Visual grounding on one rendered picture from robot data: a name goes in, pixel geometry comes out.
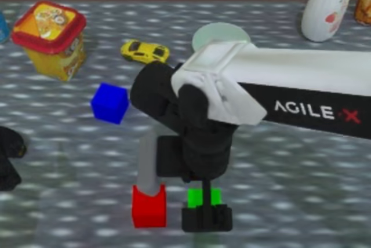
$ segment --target orange bottle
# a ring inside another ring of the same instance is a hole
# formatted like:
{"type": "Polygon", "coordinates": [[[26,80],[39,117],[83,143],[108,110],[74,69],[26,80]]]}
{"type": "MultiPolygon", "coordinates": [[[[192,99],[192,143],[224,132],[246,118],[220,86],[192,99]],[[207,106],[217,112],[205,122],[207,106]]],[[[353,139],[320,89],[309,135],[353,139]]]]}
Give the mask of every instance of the orange bottle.
{"type": "Polygon", "coordinates": [[[354,18],[358,23],[371,24],[371,0],[358,0],[354,18]]]}

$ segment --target red lid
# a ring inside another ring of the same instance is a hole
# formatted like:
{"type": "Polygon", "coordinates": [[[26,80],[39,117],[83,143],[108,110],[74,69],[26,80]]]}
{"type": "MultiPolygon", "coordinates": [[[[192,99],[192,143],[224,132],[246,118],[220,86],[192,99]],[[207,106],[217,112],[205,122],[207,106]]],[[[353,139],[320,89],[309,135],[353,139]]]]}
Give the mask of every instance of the red lid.
{"type": "Polygon", "coordinates": [[[41,5],[49,5],[55,8],[62,9],[66,12],[72,12],[75,17],[69,22],[57,38],[50,40],[44,39],[40,36],[35,36],[22,31],[12,31],[12,39],[15,44],[21,45],[25,48],[29,48],[44,54],[58,54],[66,50],[74,41],[74,39],[83,31],[86,26],[85,16],[77,12],[77,10],[58,5],[56,3],[48,1],[37,2],[21,19],[19,19],[15,27],[22,24],[31,14],[34,13],[35,9],[41,5]]]}

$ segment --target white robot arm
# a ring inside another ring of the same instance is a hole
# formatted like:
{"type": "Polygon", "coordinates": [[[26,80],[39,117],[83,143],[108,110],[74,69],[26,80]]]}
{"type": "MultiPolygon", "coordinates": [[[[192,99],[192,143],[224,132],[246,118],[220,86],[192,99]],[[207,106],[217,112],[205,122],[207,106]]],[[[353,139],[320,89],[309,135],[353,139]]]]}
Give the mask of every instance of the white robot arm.
{"type": "Polygon", "coordinates": [[[262,120],[370,138],[371,52],[257,48],[216,42],[172,76],[209,99],[209,119],[236,125],[262,120]]]}

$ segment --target blue cube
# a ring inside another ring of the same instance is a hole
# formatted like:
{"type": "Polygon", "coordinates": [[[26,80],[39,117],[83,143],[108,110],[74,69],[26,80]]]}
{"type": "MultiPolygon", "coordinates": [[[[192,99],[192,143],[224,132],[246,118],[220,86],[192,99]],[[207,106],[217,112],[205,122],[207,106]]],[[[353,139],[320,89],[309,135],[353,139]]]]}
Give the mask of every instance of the blue cube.
{"type": "Polygon", "coordinates": [[[96,119],[119,125],[129,106],[128,91],[101,83],[90,104],[96,119]]]}

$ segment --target white bottle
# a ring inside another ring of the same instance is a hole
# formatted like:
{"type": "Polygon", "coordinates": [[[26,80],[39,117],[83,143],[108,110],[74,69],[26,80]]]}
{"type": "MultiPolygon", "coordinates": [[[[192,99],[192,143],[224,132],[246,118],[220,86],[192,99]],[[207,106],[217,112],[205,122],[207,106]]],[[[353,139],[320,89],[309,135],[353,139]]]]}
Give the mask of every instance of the white bottle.
{"type": "Polygon", "coordinates": [[[301,20],[301,31],[311,41],[322,42],[339,29],[349,0],[308,0],[301,20]]]}

